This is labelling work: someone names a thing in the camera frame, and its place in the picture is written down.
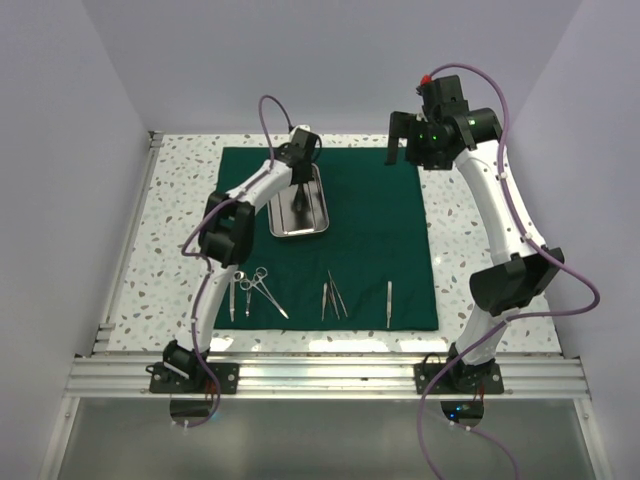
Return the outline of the small steel hemostat clamp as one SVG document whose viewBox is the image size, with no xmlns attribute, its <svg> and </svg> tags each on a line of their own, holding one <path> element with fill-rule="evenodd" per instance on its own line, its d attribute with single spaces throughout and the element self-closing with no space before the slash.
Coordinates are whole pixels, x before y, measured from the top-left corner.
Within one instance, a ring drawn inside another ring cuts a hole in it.
<svg viewBox="0 0 640 480">
<path fill-rule="evenodd" d="M 253 283 L 248 279 L 243 279 L 240 281 L 240 288 L 245 292 L 245 317 L 248 318 L 251 312 Z"/>
</svg>

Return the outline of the steel tweezers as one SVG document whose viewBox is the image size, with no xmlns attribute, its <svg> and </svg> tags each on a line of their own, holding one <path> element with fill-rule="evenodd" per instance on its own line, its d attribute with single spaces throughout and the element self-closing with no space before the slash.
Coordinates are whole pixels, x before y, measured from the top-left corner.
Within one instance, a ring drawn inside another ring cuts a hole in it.
<svg viewBox="0 0 640 480">
<path fill-rule="evenodd" d="M 326 306 L 328 300 L 328 283 L 323 283 L 322 300 L 321 300 L 321 321 L 324 322 L 326 315 Z"/>
<path fill-rule="evenodd" d="M 346 305 L 344 303 L 344 300 L 339 292 L 337 284 L 330 270 L 327 271 L 327 275 L 329 279 L 329 285 L 328 285 L 329 296 L 331 298 L 334 313 L 338 319 L 347 318 L 348 312 L 346 309 Z"/>
</svg>

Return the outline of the steel scalpel handle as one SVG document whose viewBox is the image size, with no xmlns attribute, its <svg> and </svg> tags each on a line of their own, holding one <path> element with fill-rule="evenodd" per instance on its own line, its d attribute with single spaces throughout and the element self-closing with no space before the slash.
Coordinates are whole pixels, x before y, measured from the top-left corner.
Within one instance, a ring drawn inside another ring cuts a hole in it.
<svg viewBox="0 0 640 480">
<path fill-rule="evenodd" d="M 386 287 L 386 329 L 391 328 L 392 321 L 392 304 L 393 304 L 393 282 L 387 281 Z"/>
</svg>

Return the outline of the steel surgical scissors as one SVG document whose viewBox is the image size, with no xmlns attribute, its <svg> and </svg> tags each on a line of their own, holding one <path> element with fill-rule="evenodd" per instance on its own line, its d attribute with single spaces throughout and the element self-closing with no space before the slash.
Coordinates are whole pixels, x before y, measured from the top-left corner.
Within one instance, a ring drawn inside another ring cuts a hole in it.
<svg viewBox="0 0 640 480">
<path fill-rule="evenodd" d="M 235 321 L 235 311 L 236 311 L 236 284 L 238 281 L 242 281 L 245 278 L 245 273 L 243 271 L 236 271 L 231 279 L 229 284 L 229 316 L 231 322 Z"/>
</svg>

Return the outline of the long steel curved forceps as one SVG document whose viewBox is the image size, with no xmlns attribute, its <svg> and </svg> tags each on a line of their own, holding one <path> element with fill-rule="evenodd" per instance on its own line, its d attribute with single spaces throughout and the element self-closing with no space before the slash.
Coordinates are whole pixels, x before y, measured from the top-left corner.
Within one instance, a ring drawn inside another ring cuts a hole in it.
<svg viewBox="0 0 640 480">
<path fill-rule="evenodd" d="M 280 303 L 276 300 L 275 296 L 267 286 L 265 279 L 268 276 L 268 270 L 265 267 L 257 267 L 254 275 L 252 277 L 254 287 L 257 288 L 260 292 L 262 292 L 266 298 L 272 303 L 272 305 L 276 308 L 276 310 L 285 318 L 289 319 L 289 315 L 284 310 L 284 308 L 280 305 Z"/>
</svg>

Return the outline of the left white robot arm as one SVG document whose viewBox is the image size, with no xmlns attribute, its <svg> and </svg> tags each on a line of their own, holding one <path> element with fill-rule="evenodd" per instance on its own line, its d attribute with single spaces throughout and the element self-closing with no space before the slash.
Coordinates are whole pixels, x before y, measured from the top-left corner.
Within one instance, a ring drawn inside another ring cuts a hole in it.
<svg viewBox="0 0 640 480">
<path fill-rule="evenodd" d="M 270 157 L 244 182 L 207 200 L 201 223 L 187 237 L 181 254 L 206 262 L 202 283 L 194 295 L 190 324 L 163 351 L 163 366 L 185 392 L 201 390 L 211 373 L 206 365 L 213 325 L 238 267 L 252 252 L 256 214 L 272 198 L 313 178 L 320 137 L 303 127 L 270 150 Z"/>
</svg>

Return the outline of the dark green surgical cloth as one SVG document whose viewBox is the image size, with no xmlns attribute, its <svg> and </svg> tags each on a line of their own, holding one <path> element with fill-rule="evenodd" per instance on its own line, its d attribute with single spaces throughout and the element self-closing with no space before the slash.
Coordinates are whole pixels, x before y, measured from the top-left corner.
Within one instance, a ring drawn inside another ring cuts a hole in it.
<svg viewBox="0 0 640 480">
<path fill-rule="evenodd" d="M 408 163 L 386 166 L 381 148 L 326 148 L 318 167 L 329 228 L 320 234 L 276 238 L 268 213 L 256 215 L 254 246 L 242 271 L 268 270 L 266 284 L 289 315 L 285 319 L 255 292 L 245 317 L 245 293 L 236 292 L 235 321 L 223 304 L 217 329 L 384 330 L 386 287 L 393 282 L 390 330 L 435 331 L 439 327 L 426 214 L 418 170 Z M 347 318 L 338 319 L 328 290 L 321 321 L 323 283 L 330 270 Z"/>
</svg>

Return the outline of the stainless steel instrument tray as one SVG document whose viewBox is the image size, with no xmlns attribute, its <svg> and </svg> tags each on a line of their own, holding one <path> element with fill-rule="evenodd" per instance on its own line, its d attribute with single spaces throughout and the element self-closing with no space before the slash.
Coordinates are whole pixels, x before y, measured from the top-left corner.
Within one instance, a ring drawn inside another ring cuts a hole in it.
<svg viewBox="0 0 640 480">
<path fill-rule="evenodd" d="M 319 167 L 312 165 L 312 179 L 280 191 L 267 205 L 272 236 L 293 238 L 325 232 L 330 218 Z"/>
</svg>

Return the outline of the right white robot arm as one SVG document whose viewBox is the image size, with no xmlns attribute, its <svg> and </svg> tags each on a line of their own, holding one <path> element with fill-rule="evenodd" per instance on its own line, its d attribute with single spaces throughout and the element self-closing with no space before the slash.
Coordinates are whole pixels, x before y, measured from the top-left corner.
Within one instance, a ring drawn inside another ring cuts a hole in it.
<svg viewBox="0 0 640 480">
<path fill-rule="evenodd" d="M 449 387 L 464 393 L 480 382 L 480 369 L 494 362 L 508 317 L 546 289 L 564 254 L 548 248 L 530 223 L 500 147 L 504 131 L 496 113 L 471 109 L 456 75 L 426 75 L 416 92 L 423 102 L 419 113 L 390 115 L 385 162 L 393 165 L 403 157 L 424 170 L 457 169 L 489 242 L 492 265 L 470 277 L 474 308 L 445 369 Z"/>
</svg>

